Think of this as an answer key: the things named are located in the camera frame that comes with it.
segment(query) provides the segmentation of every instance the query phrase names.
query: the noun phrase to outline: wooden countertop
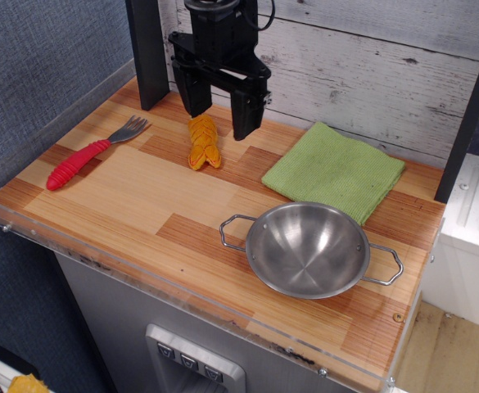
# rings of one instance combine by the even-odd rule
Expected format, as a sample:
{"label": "wooden countertop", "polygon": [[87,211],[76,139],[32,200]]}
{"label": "wooden countertop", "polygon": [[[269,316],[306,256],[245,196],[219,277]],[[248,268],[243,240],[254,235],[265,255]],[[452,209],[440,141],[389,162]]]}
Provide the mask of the wooden countertop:
{"label": "wooden countertop", "polygon": [[[207,113],[218,126],[223,164],[196,172],[188,168],[189,115],[179,96],[171,93],[142,111],[137,82],[130,81],[0,190],[0,222],[154,288],[297,363],[328,368],[361,391],[379,390],[404,330],[393,316],[408,315],[441,221],[444,205],[433,197],[442,172],[407,161],[364,226],[370,242],[395,249],[403,260],[404,274],[394,284],[359,282],[333,298],[293,299],[264,285],[244,253],[222,246],[219,225],[288,201],[260,179],[304,131],[265,120],[236,142],[229,110],[213,106]],[[64,188],[46,190],[61,160],[107,138],[134,114],[150,121],[144,133],[103,152]],[[244,244],[248,229],[246,222],[230,224],[230,241]],[[396,270],[390,254],[372,250],[367,276],[387,280]]]}

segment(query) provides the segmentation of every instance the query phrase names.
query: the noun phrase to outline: bowl handle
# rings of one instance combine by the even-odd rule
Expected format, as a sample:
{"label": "bowl handle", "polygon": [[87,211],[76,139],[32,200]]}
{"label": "bowl handle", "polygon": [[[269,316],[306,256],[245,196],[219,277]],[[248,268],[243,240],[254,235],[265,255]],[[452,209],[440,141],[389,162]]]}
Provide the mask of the bowl handle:
{"label": "bowl handle", "polygon": [[234,221],[235,219],[249,219],[250,221],[256,221],[257,218],[255,217],[250,217],[249,215],[233,215],[232,217],[230,217],[229,219],[227,219],[225,222],[223,222],[220,226],[219,226],[219,231],[221,232],[221,242],[223,243],[223,246],[226,246],[226,247],[229,247],[229,248],[233,248],[234,250],[239,250],[239,251],[242,251],[242,252],[246,252],[246,249],[245,248],[242,248],[240,246],[234,246],[233,244],[229,244],[226,242],[226,237],[224,236],[224,227],[228,224],[230,224],[232,221]]}
{"label": "bowl handle", "polygon": [[379,246],[378,244],[369,243],[368,245],[373,247],[373,248],[377,248],[379,250],[390,252],[394,256],[395,262],[400,267],[400,271],[397,272],[394,275],[394,277],[392,277],[389,281],[381,281],[381,280],[377,280],[376,278],[369,278],[369,277],[365,277],[365,276],[363,276],[361,279],[364,280],[364,281],[370,281],[370,282],[373,282],[374,284],[380,284],[380,285],[387,285],[388,286],[388,285],[392,284],[401,274],[403,274],[403,270],[404,270],[403,263],[401,262],[400,257],[397,255],[397,252],[395,252],[391,248],[384,247],[384,246]]}

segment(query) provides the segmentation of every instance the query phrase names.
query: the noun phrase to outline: folded cloth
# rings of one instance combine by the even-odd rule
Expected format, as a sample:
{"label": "folded cloth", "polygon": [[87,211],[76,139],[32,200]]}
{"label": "folded cloth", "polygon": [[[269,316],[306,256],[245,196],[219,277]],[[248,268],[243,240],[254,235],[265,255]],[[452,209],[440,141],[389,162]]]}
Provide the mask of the folded cloth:
{"label": "folded cloth", "polygon": [[403,169],[403,161],[316,123],[262,182],[293,201],[333,206],[363,225]]}

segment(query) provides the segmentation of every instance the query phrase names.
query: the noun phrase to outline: yellow toy food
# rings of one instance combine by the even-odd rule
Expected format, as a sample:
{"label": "yellow toy food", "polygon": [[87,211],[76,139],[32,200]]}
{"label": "yellow toy food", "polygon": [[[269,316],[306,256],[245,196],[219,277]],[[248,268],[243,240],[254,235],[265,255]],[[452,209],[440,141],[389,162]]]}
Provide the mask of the yellow toy food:
{"label": "yellow toy food", "polygon": [[48,393],[49,390],[33,374],[20,375],[11,380],[8,393]]}
{"label": "yellow toy food", "polygon": [[208,115],[199,115],[188,122],[192,151],[188,164],[194,170],[200,169],[205,162],[214,168],[221,165],[221,155],[217,149],[217,127]]}

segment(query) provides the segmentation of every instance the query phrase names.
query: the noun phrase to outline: black vertical post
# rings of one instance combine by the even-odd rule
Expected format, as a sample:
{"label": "black vertical post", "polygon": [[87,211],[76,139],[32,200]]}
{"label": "black vertical post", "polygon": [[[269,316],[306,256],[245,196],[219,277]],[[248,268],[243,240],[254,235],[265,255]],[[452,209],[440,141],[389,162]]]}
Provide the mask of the black vertical post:
{"label": "black vertical post", "polygon": [[125,1],[141,108],[148,111],[169,92],[158,0]]}
{"label": "black vertical post", "polygon": [[468,101],[467,110],[461,121],[458,135],[452,146],[452,151],[448,161],[446,162],[445,172],[439,183],[436,193],[436,201],[446,203],[450,198],[450,193],[458,178],[459,170],[463,164],[463,160],[467,155],[467,149],[472,141],[472,136],[476,130],[479,121],[479,75],[472,90],[470,101]]}

